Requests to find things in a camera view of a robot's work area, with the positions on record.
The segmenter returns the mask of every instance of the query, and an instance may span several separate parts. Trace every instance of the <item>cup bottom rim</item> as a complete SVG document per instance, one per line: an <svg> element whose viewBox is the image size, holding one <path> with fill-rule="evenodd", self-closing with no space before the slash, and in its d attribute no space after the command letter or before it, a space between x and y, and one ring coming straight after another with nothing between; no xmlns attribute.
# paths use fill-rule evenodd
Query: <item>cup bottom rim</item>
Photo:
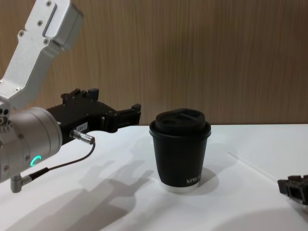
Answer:
<svg viewBox="0 0 308 231"><path fill-rule="evenodd" d="M187 186L187 187L173 187L170 185L166 185L163 182L160 181L160 185L164 190L167 190L169 192L173 192L173 193L189 193L193 190L195 190L196 188L198 188L199 186L199 182L197 182L194 185L191 186Z"/></svg>

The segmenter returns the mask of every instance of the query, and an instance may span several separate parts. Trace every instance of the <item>wooden wall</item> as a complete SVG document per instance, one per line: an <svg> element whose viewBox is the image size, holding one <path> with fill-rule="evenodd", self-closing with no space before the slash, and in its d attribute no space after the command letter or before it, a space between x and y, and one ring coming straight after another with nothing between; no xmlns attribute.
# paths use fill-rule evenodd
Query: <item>wooden wall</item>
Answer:
<svg viewBox="0 0 308 231"><path fill-rule="evenodd" d="M34 2L0 0L0 76ZM141 103L142 124L179 107L213 124L308 122L307 0L74 2L81 33L30 106L97 87L115 109Z"/></svg>

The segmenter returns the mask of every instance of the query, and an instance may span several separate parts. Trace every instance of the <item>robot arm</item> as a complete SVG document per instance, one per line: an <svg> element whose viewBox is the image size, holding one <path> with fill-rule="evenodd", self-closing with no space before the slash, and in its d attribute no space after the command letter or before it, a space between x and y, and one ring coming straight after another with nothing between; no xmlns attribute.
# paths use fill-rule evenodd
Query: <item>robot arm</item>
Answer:
<svg viewBox="0 0 308 231"><path fill-rule="evenodd" d="M116 132L139 123L139 104L116 111L98 101L98 89L76 89L62 95L61 105L11 115L12 109L35 99L53 58L72 47L82 21L70 0L36 0L25 31L18 33L17 48L0 80L0 183L11 179L14 193L32 180L31 174L21 178L20 173L56 154L63 144L72 139L92 144L94 138L85 132Z"/></svg>
<svg viewBox="0 0 308 231"><path fill-rule="evenodd" d="M83 14L70 0L37 0L19 31L18 45L0 84L1 109L21 109L35 99L53 58L72 47Z"/></svg>

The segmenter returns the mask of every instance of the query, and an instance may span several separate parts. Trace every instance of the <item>cable connector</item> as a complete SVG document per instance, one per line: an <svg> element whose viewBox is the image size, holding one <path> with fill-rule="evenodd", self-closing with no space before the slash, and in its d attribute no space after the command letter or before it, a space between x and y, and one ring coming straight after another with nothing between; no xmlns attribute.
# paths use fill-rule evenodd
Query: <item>cable connector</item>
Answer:
<svg viewBox="0 0 308 231"><path fill-rule="evenodd" d="M83 141L88 144L94 144L95 143L95 138L93 136L89 136L85 133L81 133L80 131L77 130L72 130L70 133L70 137Z"/></svg>
<svg viewBox="0 0 308 231"><path fill-rule="evenodd" d="M45 173L49 172L49 169L43 168L35 173L29 174L25 177L21 177L20 174L11 178L11 190L13 193L18 193L21 191L21 188L35 180L36 178L44 175Z"/></svg>
<svg viewBox="0 0 308 231"><path fill-rule="evenodd" d="M278 180L280 193L291 199L308 205L308 175L289 176L287 180Z"/></svg>

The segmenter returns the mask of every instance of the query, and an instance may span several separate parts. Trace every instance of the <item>white table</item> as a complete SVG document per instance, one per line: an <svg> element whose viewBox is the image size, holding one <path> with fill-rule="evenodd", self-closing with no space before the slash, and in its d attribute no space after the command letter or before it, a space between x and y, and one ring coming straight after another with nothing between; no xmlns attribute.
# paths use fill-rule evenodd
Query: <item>white table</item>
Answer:
<svg viewBox="0 0 308 231"><path fill-rule="evenodd" d="M212 126L201 186L185 195L160 187L148 130L92 132L97 148L83 162L51 171L18 194L9 181L0 184L0 230L308 230L307 209L281 195L275 182L308 174L308 125ZM23 176L89 150L72 141Z"/></svg>

